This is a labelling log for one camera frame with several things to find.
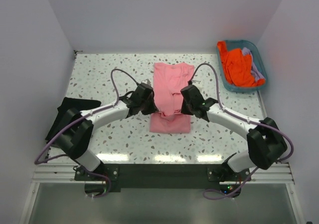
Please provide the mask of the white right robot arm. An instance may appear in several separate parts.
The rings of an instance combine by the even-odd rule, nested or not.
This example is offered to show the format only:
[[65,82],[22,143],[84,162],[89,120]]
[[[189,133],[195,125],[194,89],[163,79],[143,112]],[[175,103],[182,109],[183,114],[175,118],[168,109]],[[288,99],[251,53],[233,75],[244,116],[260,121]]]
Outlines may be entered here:
[[195,85],[181,90],[183,97],[181,112],[207,122],[219,124],[247,141],[247,150],[232,154],[223,165],[226,170],[239,173],[258,167],[267,170],[287,151],[288,146],[277,124],[271,118],[258,120],[221,107],[213,98],[204,99]]

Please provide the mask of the pink t-shirt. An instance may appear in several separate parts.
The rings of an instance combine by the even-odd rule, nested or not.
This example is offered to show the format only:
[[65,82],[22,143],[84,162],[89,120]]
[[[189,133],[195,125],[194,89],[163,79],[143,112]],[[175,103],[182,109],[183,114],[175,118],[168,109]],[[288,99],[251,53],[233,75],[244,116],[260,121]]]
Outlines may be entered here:
[[153,86],[158,112],[151,115],[150,132],[190,133],[191,117],[181,113],[181,89],[188,85],[194,66],[186,63],[155,63]]

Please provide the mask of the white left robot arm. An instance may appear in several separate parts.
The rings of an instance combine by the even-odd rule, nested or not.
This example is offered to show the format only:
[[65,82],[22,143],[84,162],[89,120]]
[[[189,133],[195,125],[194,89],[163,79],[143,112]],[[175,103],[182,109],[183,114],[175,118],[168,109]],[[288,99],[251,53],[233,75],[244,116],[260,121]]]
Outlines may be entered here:
[[148,115],[157,111],[153,88],[140,83],[129,97],[121,96],[115,104],[84,111],[69,109],[54,131],[54,144],[89,172],[102,175],[106,173],[104,163],[89,149],[95,130],[139,112]]

